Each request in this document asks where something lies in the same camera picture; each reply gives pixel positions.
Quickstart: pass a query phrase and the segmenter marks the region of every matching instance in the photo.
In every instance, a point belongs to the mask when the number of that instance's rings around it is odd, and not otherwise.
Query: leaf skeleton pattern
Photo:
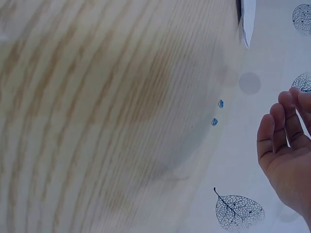
[[[299,75],[292,86],[297,87],[302,92],[311,92],[311,75],[308,72]]]
[[[254,200],[242,196],[218,196],[216,217],[219,224],[231,233],[239,233],[264,220],[264,209]]]

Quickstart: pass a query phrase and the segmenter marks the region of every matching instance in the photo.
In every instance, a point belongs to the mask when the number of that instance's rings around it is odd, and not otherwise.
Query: gray circle
[[[239,80],[239,87],[242,92],[248,95],[254,95],[261,88],[260,78],[257,74],[247,72],[242,74]]]

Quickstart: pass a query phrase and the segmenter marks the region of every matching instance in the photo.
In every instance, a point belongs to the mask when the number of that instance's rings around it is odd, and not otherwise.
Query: palm
[[[279,103],[261,121],[257,147],[259,164],[280,199],[304,215],[311,208],[311,141],[302,130],[296,108],[307,128],[311,114],[302,108],[298,94],[291,89],[279,95]]]

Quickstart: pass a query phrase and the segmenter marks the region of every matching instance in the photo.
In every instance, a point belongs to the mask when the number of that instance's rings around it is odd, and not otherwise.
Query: small blue bead
[[[224,108],[225,103],[224,103],[223,100],[220,100],[218,105],[219,105],[220,108]]]
[[[213,120],[212,120],[212,125],[213,126],[216,126],[218,124],[218,120],[216,119],[216,118],[214,118]]]

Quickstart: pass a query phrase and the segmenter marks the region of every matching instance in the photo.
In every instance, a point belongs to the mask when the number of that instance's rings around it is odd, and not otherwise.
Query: wood grain
[[[236,1],[5,0],[0,20],[0,232],[176,231],[235,92]]]

